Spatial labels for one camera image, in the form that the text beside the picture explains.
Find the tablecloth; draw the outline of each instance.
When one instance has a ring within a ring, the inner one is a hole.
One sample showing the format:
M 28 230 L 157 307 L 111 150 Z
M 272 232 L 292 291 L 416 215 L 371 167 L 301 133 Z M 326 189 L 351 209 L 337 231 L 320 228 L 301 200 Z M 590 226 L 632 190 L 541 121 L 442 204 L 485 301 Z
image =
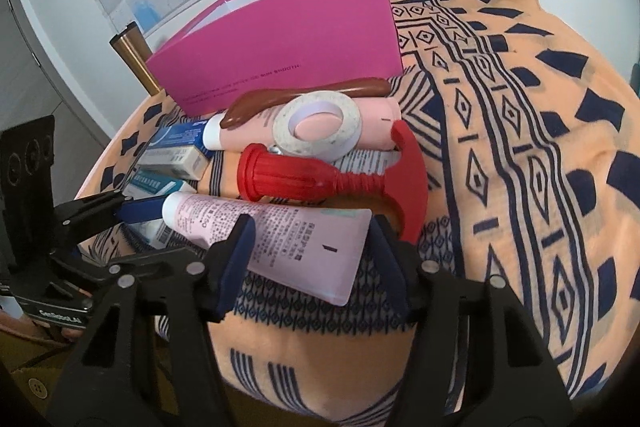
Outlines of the tablecloth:
M 421 257 L 459 277 L 505 277 L 570 396 L 596 388 L 640 319 L 638 98 L 538 0 L 390 2 L 405 68 L 389 80 L 392 96 L 429 180 Z M 121 188 L 156 129 L 186 120 L 164 93 L 147 100 L 80 195 Z M 214 153 L 198 191 L 237 197 L 237 163 Z M 101 263 L 144 248 L 123 227 L 87 246 Z M 158 328 L 170 333 L 164 318 Z M 233 312 L 209 330 L 222 375 L 239 390 L 357 427 L 388 415 L 414 334 L 366 251 L 345 307 L 247 273 Z M 465 349 L 462 325 L 449 410 Z

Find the pink book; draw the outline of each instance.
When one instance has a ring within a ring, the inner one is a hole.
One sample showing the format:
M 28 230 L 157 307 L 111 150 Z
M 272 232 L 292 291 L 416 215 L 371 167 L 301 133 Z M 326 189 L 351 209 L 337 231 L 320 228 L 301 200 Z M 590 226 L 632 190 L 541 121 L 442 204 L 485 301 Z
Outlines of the pink book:
M 402 73 L 389 0 L 218 0 L 147 66 L 189 116 L 253 89 Z

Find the blue label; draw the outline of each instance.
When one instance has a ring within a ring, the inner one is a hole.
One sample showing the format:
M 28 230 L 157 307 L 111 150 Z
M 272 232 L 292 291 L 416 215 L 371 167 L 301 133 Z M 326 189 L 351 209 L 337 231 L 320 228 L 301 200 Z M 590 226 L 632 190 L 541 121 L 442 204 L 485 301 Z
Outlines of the blue label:
M 129 183 L 134 187 L 141 188 L 148 194 L 158 194 L 160 190 L 167 185 L 174 183 L 174 186 L 165 192 L 165 194 L 171 194 L 177 192 L 184 183 L 182 180 L 177 180 L 169 176 L 162 176 L 162 174 L 156 174 L 155 172 L 140 170 L 136 172 L 136 175 L 130 179 Z
M 192 146 L 202 152 L 205 158 L 211 158 L 213 151 L 206 149 L 202 142 L 202 134 L 206 124 L 207 120 L 199 120 L 159 129 L 149 142 L 147 150 Z

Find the brass cylinder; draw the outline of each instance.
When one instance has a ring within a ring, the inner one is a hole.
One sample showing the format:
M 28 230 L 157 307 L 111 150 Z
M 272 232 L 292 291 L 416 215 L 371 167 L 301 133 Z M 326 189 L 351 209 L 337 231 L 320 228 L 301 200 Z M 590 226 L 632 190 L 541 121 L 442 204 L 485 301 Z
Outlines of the brass cylinder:
M 160 92 L 161 87 L 158 85 L 158 81 L 145 64 L 152 55 L 151 49 L 146 44 L 145 38 L 135 22 L 129 24 L 122 33 L 114 36 L 109 44 L 136 75 L 146 92 L 152 96 Z

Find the tape roll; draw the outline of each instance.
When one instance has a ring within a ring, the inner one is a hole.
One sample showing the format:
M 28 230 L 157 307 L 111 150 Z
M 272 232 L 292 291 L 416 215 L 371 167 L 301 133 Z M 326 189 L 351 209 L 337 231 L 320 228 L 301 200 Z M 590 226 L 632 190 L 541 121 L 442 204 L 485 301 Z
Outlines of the tape roll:
M 342 119 L 336 132 L 314 141 L 301 140 L 294 135 L 300 122 L 321 112 Z M 334 162 L 353 150 L 361 133 L 362 117 L 358 106 L 337 91 L 303 94 L 287 103 L 273 122 L 273 139 L 284 155 L 318 158 L 325 162 Z

